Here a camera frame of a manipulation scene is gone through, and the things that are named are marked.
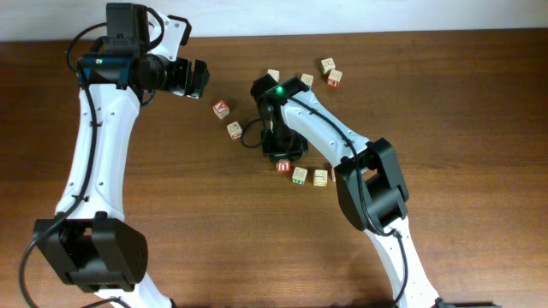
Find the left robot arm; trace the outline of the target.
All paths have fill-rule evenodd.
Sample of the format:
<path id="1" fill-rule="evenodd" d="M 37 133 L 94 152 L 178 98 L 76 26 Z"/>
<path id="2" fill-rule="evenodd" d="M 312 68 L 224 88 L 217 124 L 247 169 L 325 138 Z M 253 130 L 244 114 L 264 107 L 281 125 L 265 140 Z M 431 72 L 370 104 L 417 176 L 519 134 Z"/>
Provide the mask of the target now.
<path id="1" fill-rule="evenodd" d="M 60 280 L 115 307 L 171 307 L 147 274 L 145 236 L 127 225 L 122 187 L 140 110 L 157 92 L 200 98 L 205 62 L 178 55 L 192 27 L 136 3 L 109 3 L 106 34 L 72 67 L 80 125 L 63 196 L 51 219 L 35 222 L 31 247 Z"/>

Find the red letter U block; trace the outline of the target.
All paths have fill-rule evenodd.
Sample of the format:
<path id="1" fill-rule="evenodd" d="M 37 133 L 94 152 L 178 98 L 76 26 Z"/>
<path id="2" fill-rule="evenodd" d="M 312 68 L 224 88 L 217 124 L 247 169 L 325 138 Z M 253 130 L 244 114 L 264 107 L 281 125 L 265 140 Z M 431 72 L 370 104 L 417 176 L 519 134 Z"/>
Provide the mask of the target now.
<path id="1" fill-rule="evenodd" d="M 291 171 L 291 162 L 289 160 L 279 160 L 276 166 L 278 173 L 288 173 Z"/>

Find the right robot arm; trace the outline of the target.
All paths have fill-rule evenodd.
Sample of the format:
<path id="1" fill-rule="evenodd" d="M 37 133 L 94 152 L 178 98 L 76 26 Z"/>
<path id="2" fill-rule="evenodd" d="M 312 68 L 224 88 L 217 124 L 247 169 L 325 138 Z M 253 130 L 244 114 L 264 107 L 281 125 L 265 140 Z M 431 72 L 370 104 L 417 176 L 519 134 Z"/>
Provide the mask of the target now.
<path id="1" fill-rule="evenodd" d="M 254 81 L 250 94 L 263 123 L 260 145 L 266 156 L 294 162 L 313 145 L 334 169 L 342 213 L 375 247 L 393 306 L 443 307 L 414 247 L 408 188 L 390 142 L 371 141 L 345 126 L 296 77 L 279 83 L 266 74 Z"/>

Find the red edged picture block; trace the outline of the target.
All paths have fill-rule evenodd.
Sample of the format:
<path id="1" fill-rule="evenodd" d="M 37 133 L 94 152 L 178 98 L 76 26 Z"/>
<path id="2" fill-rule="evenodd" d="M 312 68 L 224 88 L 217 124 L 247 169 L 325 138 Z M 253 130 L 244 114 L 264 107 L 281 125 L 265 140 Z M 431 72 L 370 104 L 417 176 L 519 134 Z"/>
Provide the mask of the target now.
<path id="1" fill-rule="evenodd" d="M 233 139 L 239 139 L 242 135 L 242 128 L 238 121 L 234 121 L 227 126 L 229 136 Z"/>

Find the yellow edged wooden block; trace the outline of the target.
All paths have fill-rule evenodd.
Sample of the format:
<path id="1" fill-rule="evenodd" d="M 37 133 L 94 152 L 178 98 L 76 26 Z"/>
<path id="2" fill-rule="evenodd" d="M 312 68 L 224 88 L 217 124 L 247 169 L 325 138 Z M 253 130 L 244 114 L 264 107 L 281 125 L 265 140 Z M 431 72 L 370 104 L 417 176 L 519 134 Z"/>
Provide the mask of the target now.
<path id="1" fill-rule="evenodd" d="M 313 172 L 313 184 L 317 187 L 326 187 L 328 184 L 328 171 L 315 169 Z"/>

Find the green edged wooden block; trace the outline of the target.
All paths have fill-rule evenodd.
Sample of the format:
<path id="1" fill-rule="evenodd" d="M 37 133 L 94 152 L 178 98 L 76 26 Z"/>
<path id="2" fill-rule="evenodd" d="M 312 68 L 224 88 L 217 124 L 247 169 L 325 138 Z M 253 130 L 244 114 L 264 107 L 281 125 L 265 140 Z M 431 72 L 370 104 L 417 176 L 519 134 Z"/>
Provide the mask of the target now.
<path id="1" fill-rule="evenodd" d="M 307 179 L 307 170 L 301 167 L 295 167 L 291 179 L 296 184 L 304 185 Z"/>

